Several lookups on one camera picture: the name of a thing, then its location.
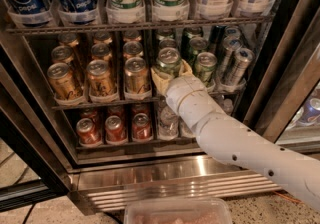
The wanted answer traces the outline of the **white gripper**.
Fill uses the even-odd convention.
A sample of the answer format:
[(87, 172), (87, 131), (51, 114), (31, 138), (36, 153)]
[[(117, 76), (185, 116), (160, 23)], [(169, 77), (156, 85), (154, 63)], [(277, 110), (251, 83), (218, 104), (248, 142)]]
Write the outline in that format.
[(182, 118), (194, 133), (218, 133), (222, 131), (225, 113), (209, 95), (206, 87), (193, 74), (192, 68), (181, 60), (179, 75), (175, 78), (156, 66), (151, 67), (152, 80), (168, 106)]

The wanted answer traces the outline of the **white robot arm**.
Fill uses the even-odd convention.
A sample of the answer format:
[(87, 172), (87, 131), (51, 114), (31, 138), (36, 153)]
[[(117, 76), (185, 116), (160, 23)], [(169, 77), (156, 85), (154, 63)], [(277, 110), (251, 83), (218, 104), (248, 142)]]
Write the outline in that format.
[(208, 156), (261, 174), (320, 211), (319, 160), (275, 145), (227, 115), (188, 64), (182, 65), (177, 76), (153, 66), (151, 76), (167, 105)]

